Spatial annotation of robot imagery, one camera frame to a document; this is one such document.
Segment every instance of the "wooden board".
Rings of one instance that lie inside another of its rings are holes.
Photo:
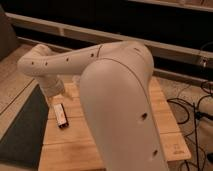
[[[73,83],[65,84],[65,88],[67,94],[55,96],[49,102],[63,104],[70,127],[60,130],[50,108],[39,170],[103,170],[103,163],[84,119],[78,88]],[[167,161],[189,159],[188,147],[156,78],[150,84],[150,99]]]

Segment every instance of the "black cable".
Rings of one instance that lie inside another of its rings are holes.
[[[177,121],[177,123],[178,123],[179,125],[180,125],[180,124],[185,124],[185,123],[187,123],[187,122],[189,121],[189,119],[190,119],[190,113],[189,113],[188,109],[187,109],[184,105],[182,105],[182,104],[180,104],[180,103],[178,103],[178,102],[175,102],[175,101],[173,101],[173,100],[170,100],[170,99],[168,99],[167,102],[173,103],[173,104],[176,104],[176,105],[179,105],[180,107],[182,107],[182,108],[186,111],[186,114],[187,114],[186,119],[185,119],[184,121],[180,121],[180,122]]]
[[[187,171],[190,171],[188,162],[184,160],[184,163],[186,164]]]
[[[191,104],[191,103],[189,103],[188,101],[186,101],[186,100],[184,100],[184,99],[181,99],[181,98],[170,98],[170,99],[167,99],[167,101],[173,101],[173,100],[177,100],[177,101],[179,101],[179,102],[182,102],[183,104],[186,104],[186,105],[188,105],[188,106],[190,106],[190,107],[192,107],[193,108],[193,105]]]
[[[202,82],[200,87],[205,93],[210,94],[213,97],[213,92],[212,92],[213,84],[211,83],[211,81]]]
[[[196,143],[191,138],[189,138],[188,136],[186,136],[185,138],[188,139],[192,144],[196,145]],[[202,165],[202,169],[201,169],[201,171],[203,171],[204,167],[205,167],[205,164],[206,164],[206,152],[200,146],[198,146],[198,149],[200,149],[203,152],[203,156],[204,156],[204,158],[203,158],[203,165]]]
[[[32,79],[16,96],[15,98],[1,111],[0,116],[13,104],[13,102],[26,90],[26,88],[34,81]]]
[[[197,136],[197,124],[196,124],[196,107],[194,105],[194,128],[195,128],[195,148],[196,148],[196,159],[198,171],[200,171],[199,152],[198,152],[198,136]]]

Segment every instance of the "wooden surface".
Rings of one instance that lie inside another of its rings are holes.
[[[70,126],[60,130],[56,124],[55,114],[50,108],[39,171],[104,170],[84,119],[78,89],[73,83],[68,83],[65,87],[67,94],[58,95],[50,102],[63,103]],[[191,154],[156,78],[151,81],[150,96],[167,161],[189,159]]]

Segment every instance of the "small hole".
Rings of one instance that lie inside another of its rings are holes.
[[[141,115],[141,119],[142,121],[144,121],[146,118],[147,118],[148,114],[147,113],[144,113],[143,115]]]
[[[157,154],[158,154],[158,150],[155,150],[155,151],[152,153],[152,157],[155,157]]]

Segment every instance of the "black mat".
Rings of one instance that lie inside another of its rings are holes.
[[[48,106],[37,86],[0,141],[0,162],[37,168]]]

